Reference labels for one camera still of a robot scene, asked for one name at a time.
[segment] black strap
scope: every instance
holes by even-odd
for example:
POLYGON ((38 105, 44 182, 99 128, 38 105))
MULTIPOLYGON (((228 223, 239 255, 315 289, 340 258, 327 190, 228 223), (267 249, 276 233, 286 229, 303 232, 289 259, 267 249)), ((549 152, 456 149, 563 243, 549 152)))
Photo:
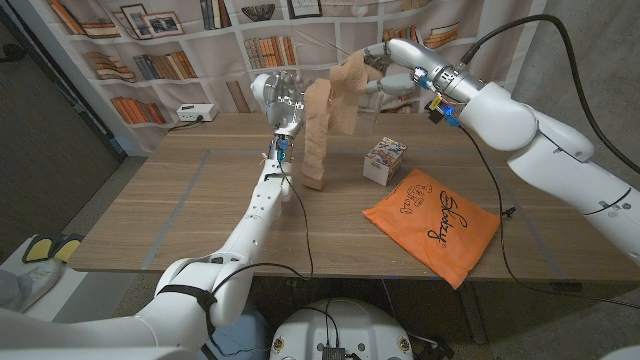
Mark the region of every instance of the black strap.
POLYGON ((211 306, 218 302, 215 296, 206 290, 202 290, 200 288, 189 286, 189 285, 166 285, 158 292, 158 294, 162 294, 164 292, 175 292, 185 295, 191 295, 196 298, 198 305, 204 310, 205 315, 207 316, 207 332, 209 333, 209 337, 213 335, 215 331, 215 327, 211 323, 211 314, 210 309, 211 306))

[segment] orange bag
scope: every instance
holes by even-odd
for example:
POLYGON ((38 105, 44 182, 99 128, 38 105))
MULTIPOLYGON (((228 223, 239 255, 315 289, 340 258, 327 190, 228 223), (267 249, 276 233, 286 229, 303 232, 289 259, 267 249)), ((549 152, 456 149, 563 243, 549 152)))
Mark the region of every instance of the orange bag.
POLYGON ((498 215, 416 169, 362 213, 454 289, 480 260, 500 224, 498 215))

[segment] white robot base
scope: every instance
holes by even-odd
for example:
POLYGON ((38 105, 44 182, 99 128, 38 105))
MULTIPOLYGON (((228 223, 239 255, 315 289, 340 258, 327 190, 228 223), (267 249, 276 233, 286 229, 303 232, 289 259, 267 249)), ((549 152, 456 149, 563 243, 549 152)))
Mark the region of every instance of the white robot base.
POLYGON ((396 320, 373 305, 345 298, 321 300, 291 315, 276 330, 270 359, 344 359, 345 355, 352 359, 413 359, 407 333, 396 320), (324 311, 333 317, 335 327, 324 311))

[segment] small box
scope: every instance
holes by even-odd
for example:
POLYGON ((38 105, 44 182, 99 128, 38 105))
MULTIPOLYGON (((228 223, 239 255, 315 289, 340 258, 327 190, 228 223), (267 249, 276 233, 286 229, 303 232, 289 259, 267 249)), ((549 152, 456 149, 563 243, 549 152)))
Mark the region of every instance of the small box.
POLYGON ((406 152, 407 147, 404 144, 385 137, 364 158, 362 174, 382 186, 387 186, 393 175, 402 167, 406 152))

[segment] black cable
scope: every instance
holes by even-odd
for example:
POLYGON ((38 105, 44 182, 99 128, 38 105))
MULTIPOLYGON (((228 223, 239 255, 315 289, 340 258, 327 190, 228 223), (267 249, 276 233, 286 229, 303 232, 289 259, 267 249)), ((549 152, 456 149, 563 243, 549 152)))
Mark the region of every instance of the black cable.
POLYGON ((562 295, 562 296, 568 296, 568 297, 574 297, 574 298, 579 298, 579 299, 587 299, 587 300, 595 300, 595 301, 601 301, 601 302, 607 302, 607 303, 611 303, 611 304, 616 304, 616 305, 622 305, 622 306, 628 306, 634 309, 640 309, 640 305, 636 305, 636 304, 631 304, 631 303, 627 303, 624 301, 618 301, 618 300, 612 300, 612 299, 604 299, 604 298, 599 298, 599 297, 595 297, 595 296, 586 296, 586 295, 578 295, 578 294, 571 294, 571 293, 564 293, 564 292, 557 292, 557 291, 550 291, 550 290, 545 290, 545 289, 540 289, 540 288, 536 288, 533 286, 529 286, 523 282, 520 281, 520 279, 518 279, 514 274, 513 271, 511 271, 511 267, 509 266, 509 262, 507 261, 507 253, 504 249, 504 227, 503 227, 503 223, 502 223, 502 193, 500 192, 500 187, 498 186, 498 181, 496 180, 496 177, 493 175, 493 171, 491 171, 491 168, 489 167, 489 164, 487 163, 487 160, 484 158, 484 155, 482 154, 482 151, 480 150, 480 147, 478 146, 478 143, 476 143, 475 139, 473 138, 473 136, 471 136, 471 134, 467 131, 467 129, 463 128, 462 126, 458 126, 458 128, 460 128, 460 130, 462 130, 467 137, 469 137, 469 140, 471 140, 471 142, 473 143, 473 146, 475 146, 476 150, 478 151, 478 154, 480 155, 480 159, 482 159, 482 162, 484 163, 484 166, 487 168, 487 171, 489 171, 489 175, 491 175, 491 180, 493 180, 493 184, 496 187, 496 191, 498 192, 498 205, 500 208, 500 246, 502 247, 502 259, 504 260, 504 265, 507 267, 507 271, 509 272, 509 275, 511 275, 511 278, 513 278, 513 280, 515 280, 518 284, 522 285, 523 287, 529 289, 529 290, 533 290, 533 291, 537 291, 537 292, 541 292, 541 293, 545 293, 545 294, 551 294, 551 295, 562 295))
MULTIPOLYGON (((271 347, 265 348, 265 349, 240 349, 236 352, 227 354, 226 352, 222 351, 222 348, 220 347, 220 345, 218 345, 218 343, 213 339, 213 337, 211 338, 211 343, 213 343, 213 346, 216 348, 216 350, 218 350, 218 352, 220 353, 220 355, 224 356, 224 357, 232 357, 232 356, 236 356, 238 354, 242 354, 245 352, 255 352, 255 351, 269 351, 271 350, 271 347)), ((204 344, 203 348, 206 347, 207 350, 211 351, 211 349, 209 349, 209 347, 207 347, 207 344, 204 344)))
MULTIPOLYGON (((331 300, 333 300, 333 298, 329 298, 329 300, 327 300, 327 306, 325 306, 324 308, 324 326, 327 328, 327 345, 329 345, 329 304, 331 303, 331 300)), ((336 332, 336 347, 340 347, 340 340, 338 339, 338 333, 336 332)))
POLYGON ((291 304, 293 305, 294 309, 297 309, 298 306, 296 305, 296 295, 293 292, 293 279, 289 279, 289 288, 291 289, 291 304))
MULTIPOLYGON (((329 319, 331 319, 331 322, 333 323, 333 328, 336 329, 336 347, 338 347, 338 345, 340 344, 340 336, 338 336, 338 325, 336 325, 336 321, 333 319, 333 316, 329 315, 329 313, 326 312, 326 311, 322 311, 320 309, 312 308, 310 306, 303 306, 300 309, 307 309, 307 310, 317 311, 317 312, 323 313, 325 315, 325 319, 327 317, 329 319)), ((328 324, 327 324, 327 346, 330 346, 329 345, 329 325, 328 324)))
POLYGON ((213 354, 213 352, 211 351, 211 349, 209 349, 209 346, 206 343, 202 345, 202 347, 200 348, 200 351, 202 351, 202 353, 204 354, 204 357, 206 357, 208 360, 218 360, 218 358, 213 354))
POLYGON ((276 264, 276 263, 256 263, 256 264, 243 266, 243 267, 235 270, 231 274, 227 275, 227 277, 222 279, 222 281, 220 281, 220 283, 215 288, 213 288, 213 291, 211 292, 211 295, 215 296, 216 293, 218 292, 218 290, 220 290, 220 288, 222 287, 222 285, 226 284, 227 281, 231 280, 231 278, 234 277, 236 274, 238 274, 240 272, 243 272, 245 270, 254 268, 254 267, 258 267, 258 266, 279 267, 279 268, 287 269, 287 270, 291 271, 292 273, 294 273, 297 277, 299 277, 302 280, 310 280, 311 279, 311 276, 303 276, 302 274, 300 274, 298 271, 296 271, 296 269, 292 268, 291 266, 282 265, 282 264, 276 264))
POLYGON ((300 207, 302 208, 302 215, 304 216, 304 235, 307 238, 307 253, 309 254, 309 263, 311 264, 311 274, 309 274, 309 279, 311 279, 313 277, 313 256, 311 256, 311 243, 309 242, 309 222, 307 221, 307 210, 304 208, 304 204, 302 203, 300 195, 298 195, 298 192, 291 184, 291 181, 289 181, 287 174, 285 174, 284 169, 282 169, 282 161, 278 160, 278 165, 280 166, 282 175, 284 175, 284 179, 287 180, 287 184, 289 184, 289 187, 291 188, 291 190, 293 190, 293 193, 296 194, 296 198, 298 199, 300 207))
POLYGON ((584 90, 582 89, 582 82, 580 81, 580 75, 578 74, 578 63, 576 62, 576 56, 575 56, 575 53, 573 52, 571 39, 569 39, 569 33, 567 32, 567 29, 564 27, 564 24, 562 23, 562 21, 560 21, 560 19, 558 19, 557 17, 548 15, 548 14, 533 15, 533 16, 527 16, 522 19, 518 19, 510 23, 507 23, 505 25, 502 25, 499 28, 488 33, 487 35, 483 36, 480 40, 476 41, 476 43, 473 44, 473 46, 471 46, 471 48, 462 56, 462 58, 460 58, 460 62, 465 65, 469 64, 473 56, 480 49, 480 46, 482 46, 482 44, 487 42, 487 40, 502 33, 503 31, 506 31, 513 27, 516 27, 528 22, 533 22, 533 21, 549 21, 553 25, 555 25, 556 29, 558 29, 558 32, 560 32, 560 37, 564 42, 564 47, 567 50, 567 57, 569 58, 569 67, 571 68, 571 77, 573 78, 573 84, 575 85, 576 91, 578 92, 578 99, 580 100, 580 105, 582 105, 582 110, 584 111, 584 114, 587 117, 587 121, 589 122, 589 125, 591 125, 591 129, 593 129, 593 131, 596 133, 596 136, 598 137, 598 139, 600 139, 600 141, 602 141, 602 143, 609 150, 611 150, 611 152, 618 159, 620 159, 620 161, 625 163, 625 165, 630 167, 636 173, 640 174, 640 166, 636 165, 633 161, 631 161, 631 159, 626 157, 620 150, 618 150, 617 147, 615 147, 615 145, 613 145, 613 143, 611 143, 611 141, 609 141, 609 139, 604 135, 604 133, 600 129, 600 126, 598 126, 596 119, 593 117, 593 114, 591 113, 591 109, 589 108, 589 104, 587 103, 587 98, 584 95, 584 90))
POLYGON ((201 123, 203 119, 204 119, 204 118, 202 117, 202 115, 198 115, 198 117, 196 118, 196 121, 194 121, 194 122, 190 122, 190 123, 185 124, 185 125, 180 125, 180 126, 172 127, 171 129, 169 129, 169 132, 170 132, 170 131, 179 130, 179 129, 184 129, 184 128, 186 128, 186 127, 194 126, 194 125, 196 125, 196 124, 201 123))

